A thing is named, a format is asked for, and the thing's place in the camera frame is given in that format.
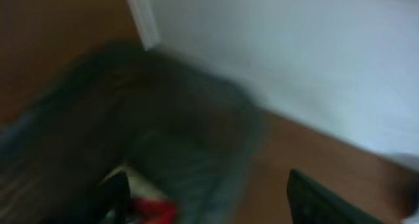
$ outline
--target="wooden floor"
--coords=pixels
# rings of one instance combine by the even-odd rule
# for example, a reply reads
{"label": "wooden floor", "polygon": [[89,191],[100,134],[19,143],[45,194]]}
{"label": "wooden floor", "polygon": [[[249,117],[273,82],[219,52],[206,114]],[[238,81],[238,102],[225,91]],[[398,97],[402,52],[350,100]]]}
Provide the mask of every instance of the wooden floor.
{"label": "wooden floor", "polygon": [[409,210],[416,176],[295,122],[266,113],[270,132],[255,156],[234,223],[292,223],[285,193],[298,168],[384,223],[399,223]]}

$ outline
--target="black object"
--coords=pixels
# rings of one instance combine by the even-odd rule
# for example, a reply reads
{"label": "black object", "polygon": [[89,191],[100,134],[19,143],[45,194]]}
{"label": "black object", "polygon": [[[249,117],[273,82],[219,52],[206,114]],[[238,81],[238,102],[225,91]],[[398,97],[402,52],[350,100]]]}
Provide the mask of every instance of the black object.
{"label": "black object", "polygon": [[289,173],[287,196],[294,224],[382,224],[297,170]]}
{"label": "black object", "polygon": [[113,210],[114,224],[125,222],[125,212],[130,203],[130,187],[125,172],[110,177],[90,191],[85,198],[77,200],[60,214],[50,217],[42,224],[97,224]]}

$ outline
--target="red cloth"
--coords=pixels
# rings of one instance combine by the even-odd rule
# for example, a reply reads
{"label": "red cloth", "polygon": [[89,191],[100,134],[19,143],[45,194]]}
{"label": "red cloth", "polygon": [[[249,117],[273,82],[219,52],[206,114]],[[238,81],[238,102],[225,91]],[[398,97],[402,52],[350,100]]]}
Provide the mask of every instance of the red cloth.
{"label": "red cloth", "polygon": [[176,217],[176,207],[167,200],[133,198],[134,206],[144,224],[172,224]]}

